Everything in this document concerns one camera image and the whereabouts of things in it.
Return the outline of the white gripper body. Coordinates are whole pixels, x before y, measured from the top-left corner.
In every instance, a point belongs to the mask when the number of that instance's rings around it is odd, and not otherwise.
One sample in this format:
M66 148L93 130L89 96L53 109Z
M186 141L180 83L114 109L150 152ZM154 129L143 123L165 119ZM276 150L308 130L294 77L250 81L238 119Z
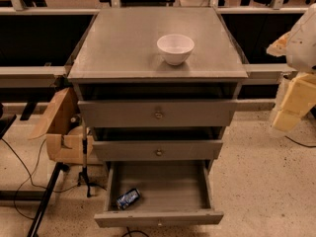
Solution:
M287 65L301 72L316 72L316 4L292 27L286 43Z

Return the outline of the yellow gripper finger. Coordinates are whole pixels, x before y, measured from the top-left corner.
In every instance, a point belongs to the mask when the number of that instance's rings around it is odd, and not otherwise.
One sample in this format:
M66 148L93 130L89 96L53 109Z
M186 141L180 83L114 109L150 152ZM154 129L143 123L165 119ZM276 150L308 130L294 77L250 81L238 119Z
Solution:
M283 34L277 40L275 40L272 44L267 48L267 54L281 57L286 56L286 47L289 38L289 32Z
M283 95L276 98L272 128L280 132L294 129L316 106L316 75L303 73L287 84Z

